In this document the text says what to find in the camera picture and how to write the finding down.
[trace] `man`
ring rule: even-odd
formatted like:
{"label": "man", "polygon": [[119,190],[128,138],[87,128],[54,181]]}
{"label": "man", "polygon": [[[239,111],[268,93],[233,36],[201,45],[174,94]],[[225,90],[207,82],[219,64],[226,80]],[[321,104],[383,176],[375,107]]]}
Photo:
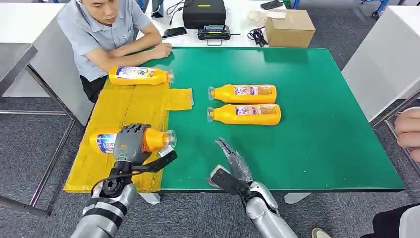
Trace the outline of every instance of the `man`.
{"label": "man", "polygon": [[[112,66],[138,66],[165,58],[172,49],[162,43],[159,31],[134,0],[71,0],[57,20],[71,42],[83,90],[93,103]],[[136,41],[134,28],[144,34]]]}
{"label": "man", "polygon": [[[410,156],[420,162],[420,108],[410,108],[398,116],[395,127],[398,144],[409,148]],[[420,203],[381,212],[373,218],[373,233],[362,238],[419,238]],[[313,238],[331,238],[320,228],[312,230]]]}

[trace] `light blue shirt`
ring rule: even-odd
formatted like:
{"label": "light blue shirt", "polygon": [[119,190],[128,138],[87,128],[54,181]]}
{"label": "light blue shirt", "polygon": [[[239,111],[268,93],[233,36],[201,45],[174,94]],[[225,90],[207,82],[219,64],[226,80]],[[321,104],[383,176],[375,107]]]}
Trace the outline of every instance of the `light blue shirt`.
{"label": "light blue shirt", "polygon": [[150,23],[134,0],[118,1],[118,13],[112,26],[96,21],[76,0],[64,6],[57,21],[73,47],[74,62],[79,73],[89,81],[105,76],[108,72],[88,60],[84,56],[86,53],[98,47],[110,51],[131,43],[134,41],[133,27],[140,30]]}

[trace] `gray carpet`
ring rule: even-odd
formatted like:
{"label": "gray carpet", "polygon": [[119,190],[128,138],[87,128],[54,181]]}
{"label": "gray carpet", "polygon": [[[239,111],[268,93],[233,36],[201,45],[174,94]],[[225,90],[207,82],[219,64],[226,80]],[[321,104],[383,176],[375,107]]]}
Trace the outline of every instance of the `gray carpet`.
{"label": "gray carpet", "polygon": [[[302,0],[317,32],[312,47],[328,48],[343,68],[375,23],[370,18],[378,2],[360,5],[353,0]],[[6,99],[2,109],[58,109],[48,99]],[[29,202],[44,167],[68,123],[61,116],[0,116],[0,194]],[[377,130],[407,191],[399,193],[317,193],[289,205],[284,193],[274,197],[280,213],[299,237],[310,237],[321,227],[334,238],[357,238],[372,232],[373,216],[381,211],[420,202],[420,179],[403,151],[383,124]],[[68,194],[62,187],[70,171],[83,130],[74,128],[58,160],[40,208],[52,209],[48,218],[15,212],[0,206],[0,238],[68,237],[80,218],[88,194]],[[257,238],[260,237],[243,213],[237,197],[225,193],[164,194],[152,206],[141,198],[128,212],[120,229],[121,238]]]}

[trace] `cardboard box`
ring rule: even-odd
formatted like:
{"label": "cardboard box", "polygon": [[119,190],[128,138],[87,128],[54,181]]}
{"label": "cardboard box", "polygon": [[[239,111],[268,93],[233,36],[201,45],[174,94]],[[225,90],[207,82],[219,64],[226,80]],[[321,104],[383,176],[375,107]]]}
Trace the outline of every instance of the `cardboard box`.
{"label": "cardboard box", "polygon": [[270,47],[308,47],[315,27],[306,10],[271,10],[285,12],[284,19],[268,17],[265,34]]}

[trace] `finger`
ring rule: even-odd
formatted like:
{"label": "finger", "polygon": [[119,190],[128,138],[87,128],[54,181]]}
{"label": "finger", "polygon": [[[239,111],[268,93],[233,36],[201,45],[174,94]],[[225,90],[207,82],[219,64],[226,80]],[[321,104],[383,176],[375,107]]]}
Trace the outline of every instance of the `finger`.
{"label": "finger", "polygon": [[398,144],[401,147],[420,147],[420,133],[406,132],[398,136]]}
{"label": "finger", "polygon": [[398,117],[395,124],[397,135],[405,132],[420,132],[420,118]]}
{"label": "finger", "polygon": [[416,162],[420,162],[420,150],[413,150],[410,153],[410,157]]}
{"label": "finger", "polygon": [[400,117],[404,118],[420,118],[420,109],[419,108],[413,108],[409,109],[405,112],[403,112]]}

